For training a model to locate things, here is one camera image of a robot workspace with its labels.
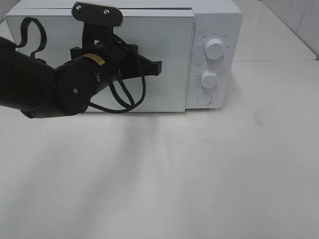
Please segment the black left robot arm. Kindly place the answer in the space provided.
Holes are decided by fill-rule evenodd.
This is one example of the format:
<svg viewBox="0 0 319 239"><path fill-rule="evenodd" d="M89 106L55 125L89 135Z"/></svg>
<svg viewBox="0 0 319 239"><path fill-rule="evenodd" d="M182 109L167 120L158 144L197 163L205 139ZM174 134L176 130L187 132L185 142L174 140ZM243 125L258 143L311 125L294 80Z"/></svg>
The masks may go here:
<svg viewBox="0 0 319 239"><path fill-rule="evenodd" d="M136 45L115 35L112 27L84 24L82 47L70 50L71 59L52 68L36 52L18 51L28 43L28 27L39 29L37 52L47 44L43 25L27 17L20 25L21 42L0 40L0 104L19 110L30 119L74 116L95 108L107 113L132 111L142 101L135 101L124 81L157 76L162 62L151 61L138 53ZM93 103L92 98L109 88L121 109L114 110Z"/></svg>

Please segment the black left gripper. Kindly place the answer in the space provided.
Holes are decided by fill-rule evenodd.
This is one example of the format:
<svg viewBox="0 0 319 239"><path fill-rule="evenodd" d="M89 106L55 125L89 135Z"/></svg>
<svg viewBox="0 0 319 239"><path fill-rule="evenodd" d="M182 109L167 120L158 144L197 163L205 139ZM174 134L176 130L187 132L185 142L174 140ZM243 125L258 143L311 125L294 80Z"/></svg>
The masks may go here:
<svg viewBox="0 0 319 239"><path fill-rule="evenodd" d="M85 24L82 32L82 47L70 49L71 59L90 58L100 68L103 77L119 74L131 79L140 76L140 65L145 76L158 76L162 61L151 61L138 56L137 51L113 33L112 27Z"/></svg>

